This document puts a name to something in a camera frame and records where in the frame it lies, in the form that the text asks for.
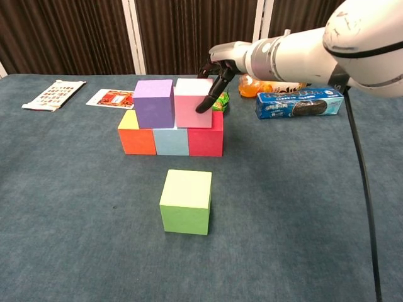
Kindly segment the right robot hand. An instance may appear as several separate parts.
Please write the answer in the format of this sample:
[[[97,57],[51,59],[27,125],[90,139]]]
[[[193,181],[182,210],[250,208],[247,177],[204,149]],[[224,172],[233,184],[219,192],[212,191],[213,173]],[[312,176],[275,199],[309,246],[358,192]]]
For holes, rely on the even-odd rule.
[[[217,73],[217,78],[208,95],[196,107],[197,113],[210,109],[235,75],[246,73],[245,56],[251,45],[251,42],[236,41],[216,45],[208,51],[207,61],[199,69],[197,78],[207,79],[214,73]]]

